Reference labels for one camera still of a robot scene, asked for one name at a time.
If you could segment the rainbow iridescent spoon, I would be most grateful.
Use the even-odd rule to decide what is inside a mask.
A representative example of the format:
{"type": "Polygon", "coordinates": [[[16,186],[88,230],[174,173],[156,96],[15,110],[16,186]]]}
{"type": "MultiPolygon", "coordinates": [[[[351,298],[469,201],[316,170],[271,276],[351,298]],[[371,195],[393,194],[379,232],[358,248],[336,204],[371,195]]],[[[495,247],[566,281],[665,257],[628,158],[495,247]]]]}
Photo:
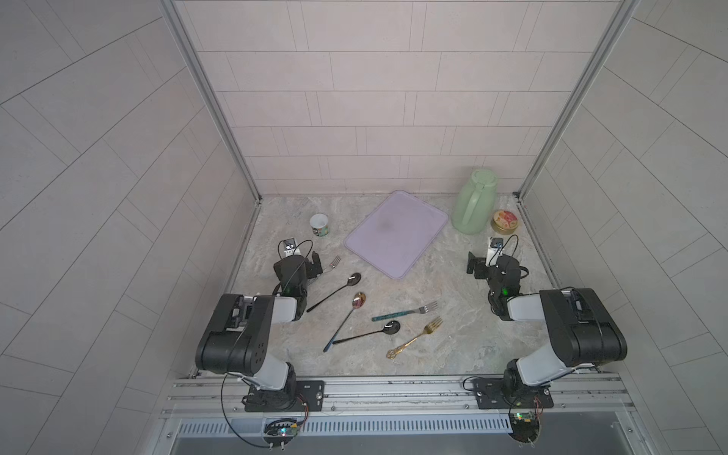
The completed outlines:
{"type": "Polygon", "coordinates": [[[354,299],[352,300],[352,307],[351,307],[349,313],[346,315],[346,317],[341,322],[341,324],[339,324],[339,327],[337,328],[337,330],[335,331],[335,333],[331,337],[331,339],[329,339],[328,343],[325,345],[322,352],[327,353],[331,349],[334,342],[337,340],[337,336],[339,335],[339,332],[341,331],[341,329],[345,326],[345,324],[347,324],[347,322],[348,322],[349,318],[351,318],[352,314],[356,310],[360,309],[364,305],[364,303],[366,303],[366,300],[367,300],[367,296],[364,292],[356,293],[356,295],[354,296],[354,299]]]}

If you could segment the teal handled fork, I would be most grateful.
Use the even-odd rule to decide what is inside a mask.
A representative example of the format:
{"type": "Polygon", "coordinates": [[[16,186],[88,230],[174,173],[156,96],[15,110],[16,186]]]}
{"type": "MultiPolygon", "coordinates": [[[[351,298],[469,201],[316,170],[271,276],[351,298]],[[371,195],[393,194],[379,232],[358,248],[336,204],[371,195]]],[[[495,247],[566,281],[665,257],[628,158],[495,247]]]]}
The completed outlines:
{"type": "Polygon", "coordinates": [[[404,310],[404,311],[398,311],[391,314],[386,315],[380,315],[371,318],[372,322],[381,322],[381,320],[393,320],[400,317],[405,317],[409,315],[415,315],[415,314],[428,314],[430,312],[434,312],[438,308],[439,304],[437,301],[433,301],[432,303],[428,303],[426,305],[420,306],[415,309],[410,310],[404,310]]]}

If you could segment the lilac plastic tray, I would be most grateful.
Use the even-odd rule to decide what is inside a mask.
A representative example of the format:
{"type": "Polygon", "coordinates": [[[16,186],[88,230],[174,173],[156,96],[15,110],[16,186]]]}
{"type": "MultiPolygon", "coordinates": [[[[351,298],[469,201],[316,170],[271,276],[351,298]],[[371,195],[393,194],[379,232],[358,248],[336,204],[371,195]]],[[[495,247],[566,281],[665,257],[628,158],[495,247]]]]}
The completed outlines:
{"type": "Polygon", "coordinates": [[[421,199],[394,191],[344,240],[344,246],[393,280],[403,279],[449,216],[421,199]]]}

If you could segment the black glossy spoon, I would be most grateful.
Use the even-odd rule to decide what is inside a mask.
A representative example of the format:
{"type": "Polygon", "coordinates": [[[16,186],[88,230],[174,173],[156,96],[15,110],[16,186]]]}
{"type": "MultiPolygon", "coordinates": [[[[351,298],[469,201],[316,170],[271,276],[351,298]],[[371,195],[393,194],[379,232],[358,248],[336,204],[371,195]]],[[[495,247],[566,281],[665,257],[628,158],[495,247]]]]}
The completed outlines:
{"type": "Polygon", "coordinates": [[[390,320],[380,330],[357,335],[354,337],[347,337],[346,339],[337,339],[333,342],[333,345],[345,343],[347,341],[351,341],[354,339],[361,339],[362,337],[368,337],[368,336],[376,335],[376,334],[384,334],[384,335],[391,336],[391,335],[397,334],[400,330],[401,330],[400,322],[398,322],[397,320],[390,320]]]}

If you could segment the gold ornate fork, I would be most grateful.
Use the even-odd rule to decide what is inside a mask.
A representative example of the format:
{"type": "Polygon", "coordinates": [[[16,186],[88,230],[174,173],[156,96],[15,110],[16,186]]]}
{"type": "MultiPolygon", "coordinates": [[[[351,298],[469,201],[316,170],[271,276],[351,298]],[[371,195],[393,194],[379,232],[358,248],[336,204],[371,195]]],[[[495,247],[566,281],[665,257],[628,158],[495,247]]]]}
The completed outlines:
{"type": "Polygon", "coordinates": [[[437,317],[435,320],[432,320],[430,323],[428,323],[423,330],[413,337],[412,339],[408,340],[407,342],[401,344],[400,346],[397,346],[394,349],[388,350],[388,353],[386,354],[386,357],[388,359],[394,359],[399,354],[401,354],[403,351],[405,351],[408,347],[410,347],[415,341],[418,341],[418,339],[421,339],[421,337],[432,335],[439,327],[443,324],[443,319],[441,317],[437,317]]]}

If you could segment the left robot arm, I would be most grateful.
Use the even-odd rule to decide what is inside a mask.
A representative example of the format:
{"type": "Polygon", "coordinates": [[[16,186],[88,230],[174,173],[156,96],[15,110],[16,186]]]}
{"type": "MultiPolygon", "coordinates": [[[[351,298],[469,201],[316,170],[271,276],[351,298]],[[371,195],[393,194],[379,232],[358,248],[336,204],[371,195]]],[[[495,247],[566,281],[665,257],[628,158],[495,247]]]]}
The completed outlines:
{"type": "Polygon", "coordinates": [[[215,307],[195,353],[201,371],[236,375],[249,384],[248,413],[320,411],[325,383],[297,381],[294,366],[270,355],[271,327],[296,322],[307,307],[310,279],[322,274],[318,254],[293,254],[274,264],[280,280],[270,295],[225,294],[215,307]]]}

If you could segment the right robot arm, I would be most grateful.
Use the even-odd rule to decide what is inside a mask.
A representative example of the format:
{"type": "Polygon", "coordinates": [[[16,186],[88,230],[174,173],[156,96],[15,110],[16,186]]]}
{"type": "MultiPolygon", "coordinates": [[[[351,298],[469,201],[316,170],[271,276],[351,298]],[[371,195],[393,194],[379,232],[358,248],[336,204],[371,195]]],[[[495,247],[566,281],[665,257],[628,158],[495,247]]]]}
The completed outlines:
{"type": "Polygon", "coordinates": [[[482,410],[550,409],[550,384],[579,369],[622,361],[628,353],[621,330],[591,288],[521,293],[529,271],[512,256],[491,259],[468,254],[466,272],[489,286],[488,302],[505,322],[544,322],[549,341],[523,358],[511,360],[501,378],[470,377],[464,388],[482,410]]]}

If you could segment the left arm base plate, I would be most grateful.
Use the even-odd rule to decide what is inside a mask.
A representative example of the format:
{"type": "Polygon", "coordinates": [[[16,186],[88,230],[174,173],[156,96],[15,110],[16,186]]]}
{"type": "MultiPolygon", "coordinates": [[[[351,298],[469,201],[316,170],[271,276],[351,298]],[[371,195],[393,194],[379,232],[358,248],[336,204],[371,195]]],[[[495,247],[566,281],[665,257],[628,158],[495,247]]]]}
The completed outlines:
{"type": "Polygon", "coordinates": [[[280,391],[258,390],[250,387],[243,398],[247,413],[295,413],[321,411],[326,383],[321,380],[297,381],[280,391]]]}

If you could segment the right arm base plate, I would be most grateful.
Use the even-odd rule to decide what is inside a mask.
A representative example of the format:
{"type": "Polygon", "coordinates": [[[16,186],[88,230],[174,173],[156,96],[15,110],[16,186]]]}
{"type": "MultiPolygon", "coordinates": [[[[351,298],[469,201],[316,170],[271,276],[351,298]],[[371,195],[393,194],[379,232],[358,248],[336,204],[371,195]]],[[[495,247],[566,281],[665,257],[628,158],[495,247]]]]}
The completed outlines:
{"type": "Polygon", "coordinates": [[[552,409],[554,400],[548,386],[531,387],[511,377],[472,377],[468,390],[473,392],[481,410],[525,410],[539,406],[552,409]]]}

